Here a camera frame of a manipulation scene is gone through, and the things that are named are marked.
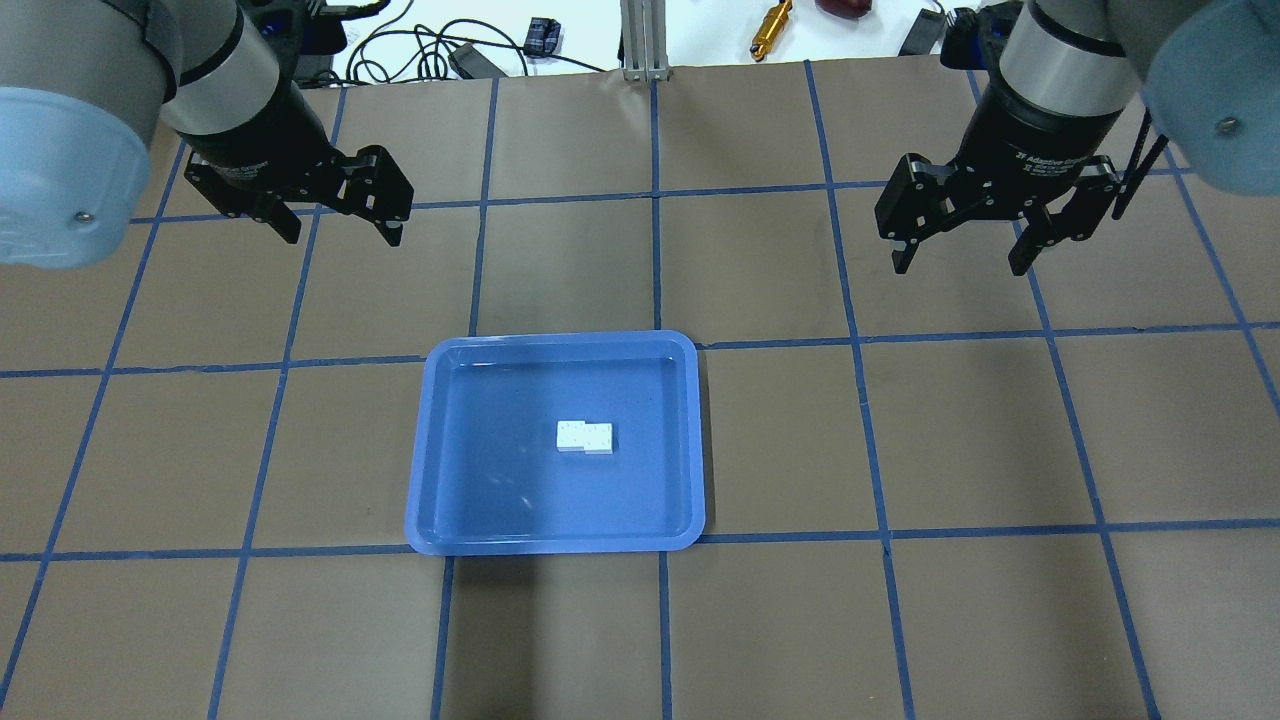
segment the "black ring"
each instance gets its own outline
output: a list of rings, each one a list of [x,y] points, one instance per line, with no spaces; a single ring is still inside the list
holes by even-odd
[[[1028,5],[1032,8],[1032,18],[1036,19],[1036,23],[1044,28],[1044,32],[1061,40],[1062,42],[1073,47],[1079,47],[1087,53],[1093,53],[1094,55],[1106,55],[1108,58],[1125,56],[1124,47],[1121,47],[1117,42],[1108,42],[1106,40],[1098,40],[1096,37],[1075,32],[1074,29],[1051,18],[1036,0],[1029,0]]]
[[[216,53],[205,59],[204,63],[191,68],[189,70],[182,73],[178,78],[179,85],[191,85],[197,79],[207,76],[209,73],[218,69],[219,65],[227,61],[227,58],[232,56],[236,47],[239,45],[241,35],[244,32],[244,12],[236,6],[236,27],[232,28],[232,33],[227,36],[221,47]]]

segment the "robotic arm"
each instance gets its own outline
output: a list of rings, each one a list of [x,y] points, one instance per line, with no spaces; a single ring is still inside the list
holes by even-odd
[[[1112,202],[1119,217],[1135,183],[1094,152],[1139,85],[1203,179],[1280,193],[1280,0],[1028,0],[978,22],[970,67],[989,83],[960,150],[946,165],[904,155],[876,204],[897,273],[968,220],[1025,220],[1009,254],[1021,275],[1046,247],[1092,236]]]
[[[156,120],[220,213],[297,242],[289,201],[399,245],[413,188],[385,149],[335,150],[236,0],[0,3],[0,263],[73,268],[120,243]]]

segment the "small white object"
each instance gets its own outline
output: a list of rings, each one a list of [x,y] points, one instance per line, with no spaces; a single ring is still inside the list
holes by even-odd
[[[556,423],[556,450],[585,452],[586,455],[613,455],[613,424],[559,420]]]

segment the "plastic tray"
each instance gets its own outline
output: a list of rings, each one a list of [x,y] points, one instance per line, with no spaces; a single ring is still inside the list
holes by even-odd
[[[557,451],[558,420],[612,423],[613,452]],[[457,338],[428,356],[404,514],[419,552],[672,551],[705,514],[687,337]]]

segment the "screwdriver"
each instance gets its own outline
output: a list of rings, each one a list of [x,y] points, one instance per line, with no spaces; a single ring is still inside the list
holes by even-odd
[[[755,37],[751,38],[751,58],[756,63],[773,50],[773,42],[782,35],[782,28],[787,27],[791,4],[792,0],[778,0],[777,5],[764,13],[764,22],[760,23],[760,29],[755,31]]]

